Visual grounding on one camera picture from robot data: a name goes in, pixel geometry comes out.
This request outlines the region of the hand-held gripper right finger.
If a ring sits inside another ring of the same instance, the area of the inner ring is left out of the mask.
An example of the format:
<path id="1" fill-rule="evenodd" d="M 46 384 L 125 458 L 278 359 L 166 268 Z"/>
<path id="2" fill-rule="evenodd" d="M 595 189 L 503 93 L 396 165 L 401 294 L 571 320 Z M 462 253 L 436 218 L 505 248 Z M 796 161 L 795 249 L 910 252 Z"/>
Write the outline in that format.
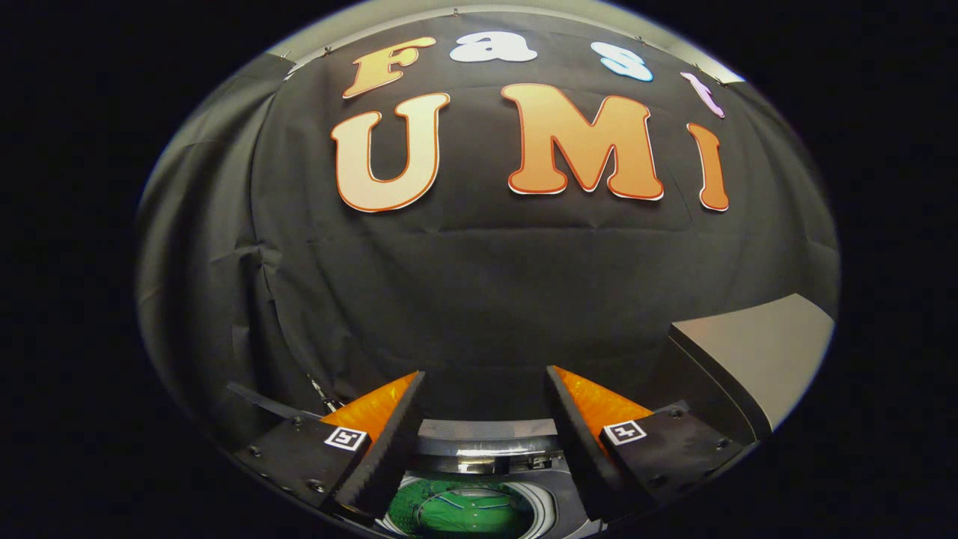
<path id="1" fill-rule="evenodd" d="M 745 451 L 680 403 L 655 412 L 549 365 L 546 396 L 586 515 L 616 523 L 715 480 Z"/>

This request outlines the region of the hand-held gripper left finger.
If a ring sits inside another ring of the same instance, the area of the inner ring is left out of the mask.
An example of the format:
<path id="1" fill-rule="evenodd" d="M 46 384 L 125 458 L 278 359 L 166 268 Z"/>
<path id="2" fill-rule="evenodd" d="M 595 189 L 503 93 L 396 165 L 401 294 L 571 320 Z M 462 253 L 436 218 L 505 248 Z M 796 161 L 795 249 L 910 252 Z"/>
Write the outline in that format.
<path id="1" fill-rule="evenodd" d="M 247 471 L 312 511 L 355 525 L 381 520 L 403 480 L 418 441 L 422 411 L 418 390 L 427 375 L 417 371 L 400 381 L 397 401 L 383 407 L 385 422 L 335 423 L 313 412 L 281 404 L 239 383 L 228 388 L 251 405 L 280 417 L 271 430 L 235 451 Z"/>

